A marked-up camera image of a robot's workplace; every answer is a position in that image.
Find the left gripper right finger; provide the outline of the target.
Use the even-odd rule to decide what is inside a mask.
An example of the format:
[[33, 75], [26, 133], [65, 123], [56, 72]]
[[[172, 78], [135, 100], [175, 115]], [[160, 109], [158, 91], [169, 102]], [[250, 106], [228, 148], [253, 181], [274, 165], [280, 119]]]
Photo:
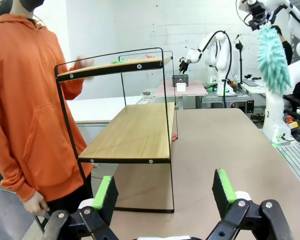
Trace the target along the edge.
[[292, 240], [293, 234], [278, 201], [254, 203], [247, 192], [235, 192], [224, 169], [214, 172], [212, 192], [220, 221], [208, 240], [234, 240], [250, 231], [257, 240]]

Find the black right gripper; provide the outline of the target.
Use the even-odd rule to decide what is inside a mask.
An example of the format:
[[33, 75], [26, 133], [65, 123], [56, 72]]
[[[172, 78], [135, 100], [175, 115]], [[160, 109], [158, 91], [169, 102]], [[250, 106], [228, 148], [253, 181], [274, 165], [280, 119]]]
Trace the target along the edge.
[[259, 30], [261, 26], [268, 22], [268, 13], [266, 7], [262, 2], [248, 3], [249, 13], [252, 15], [252, 20], [248, 22], [248, 25], [252, 31]]

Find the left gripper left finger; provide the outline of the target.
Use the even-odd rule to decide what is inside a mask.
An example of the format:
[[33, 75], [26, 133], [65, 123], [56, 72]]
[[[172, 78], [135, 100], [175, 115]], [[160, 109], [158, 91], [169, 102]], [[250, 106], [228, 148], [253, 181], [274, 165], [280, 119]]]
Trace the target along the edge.
[[84, 200], [76, 212], [55, 211], [43, 233], [44, 240], [117, 240], [110, 228], [119, 196], [113, 176], [104, 176], [94, 198]]

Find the person's right hand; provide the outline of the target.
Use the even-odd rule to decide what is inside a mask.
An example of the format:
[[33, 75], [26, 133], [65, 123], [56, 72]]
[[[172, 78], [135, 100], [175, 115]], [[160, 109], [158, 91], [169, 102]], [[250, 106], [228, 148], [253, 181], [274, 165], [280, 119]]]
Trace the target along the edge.
[[35, 191], [29, 200], [22, 203], [24, 208], [35, 216], [44, 217], [50, 211], [44, 197], [38, 191]]

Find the person's left hand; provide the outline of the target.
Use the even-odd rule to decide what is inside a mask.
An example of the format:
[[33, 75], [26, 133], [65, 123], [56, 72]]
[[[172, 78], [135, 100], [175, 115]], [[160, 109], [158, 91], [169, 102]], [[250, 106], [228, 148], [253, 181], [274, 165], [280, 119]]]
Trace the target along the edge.
[[[94, 59], [84, 59], [81, 56], [78, 56], [75, 60], [75, 69], [79, 69], [79, 70], [87, 70], [91, 67], [93, 67], [95, 65], [95, 60]], [[91, 82], [94, 79], [93, 76], [88, 76], [88, 77], [80, 77], [80, 78], [76, 78], [76, 80], [85, 80], [85, 81], [89, 81]]]

